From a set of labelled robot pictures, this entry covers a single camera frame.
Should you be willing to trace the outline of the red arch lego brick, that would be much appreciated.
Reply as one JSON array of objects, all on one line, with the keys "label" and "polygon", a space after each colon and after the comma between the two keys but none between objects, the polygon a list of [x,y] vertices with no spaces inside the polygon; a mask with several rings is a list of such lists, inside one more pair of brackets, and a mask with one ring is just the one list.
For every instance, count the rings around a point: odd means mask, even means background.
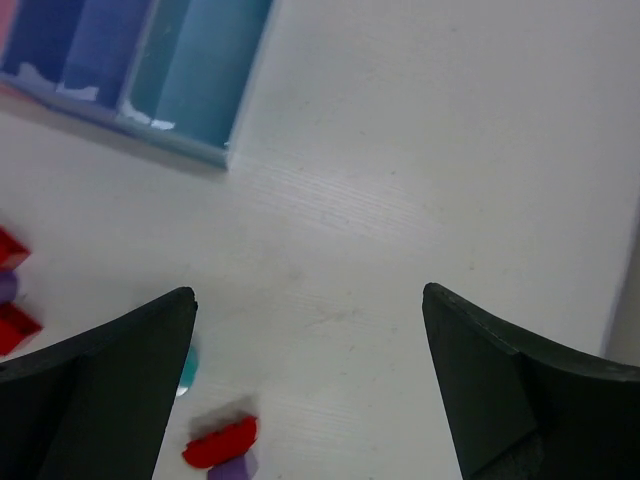
[{"label": "red arch lego brick", "polygon": [[195,469],[211,469],[246,454],[258,438],[259,420],[245,416],[186,444],[182,458]]}]

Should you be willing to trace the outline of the purple square lego brick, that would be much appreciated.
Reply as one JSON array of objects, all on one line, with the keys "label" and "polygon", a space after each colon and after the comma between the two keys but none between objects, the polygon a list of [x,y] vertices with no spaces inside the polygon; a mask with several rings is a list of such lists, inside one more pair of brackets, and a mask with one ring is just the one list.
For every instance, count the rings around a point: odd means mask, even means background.
[{"label": "purple square lego brick", "polygon": [[208,480],[252,480],[258,471],[258,461],[249,451],[242,456],[212,467]]}]

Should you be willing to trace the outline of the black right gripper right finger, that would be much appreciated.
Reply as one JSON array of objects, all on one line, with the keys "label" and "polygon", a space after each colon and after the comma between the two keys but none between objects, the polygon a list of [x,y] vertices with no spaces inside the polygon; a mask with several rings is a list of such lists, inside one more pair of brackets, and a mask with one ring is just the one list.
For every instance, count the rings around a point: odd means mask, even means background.
[{"label": "black right gripper right finger", "polygon": [[423,317],[465,479],[636,479],[639,370],[429,283]]}]

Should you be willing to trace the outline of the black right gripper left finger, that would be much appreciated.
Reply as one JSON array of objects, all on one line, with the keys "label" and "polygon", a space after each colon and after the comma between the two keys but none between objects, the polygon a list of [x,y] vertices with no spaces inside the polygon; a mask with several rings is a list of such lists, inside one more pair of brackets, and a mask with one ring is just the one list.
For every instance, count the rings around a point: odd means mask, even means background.
[{"label": "black right gripper left finger", "polygon": [[4,479],[152,477],[197,313],[177,288],[1,365]]}]

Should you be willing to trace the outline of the teal heart lego piece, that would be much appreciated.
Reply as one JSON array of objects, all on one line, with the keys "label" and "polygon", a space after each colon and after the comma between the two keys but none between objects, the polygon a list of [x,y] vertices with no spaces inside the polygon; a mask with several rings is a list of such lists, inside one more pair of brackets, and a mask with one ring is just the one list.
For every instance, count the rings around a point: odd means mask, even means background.
[{"label": "teal heart lego piece", "polygon": [[182,369],[176,396],[185,395],[193,386],[199,369],[199,355],[194,344],[189,347],[187,357]]}]

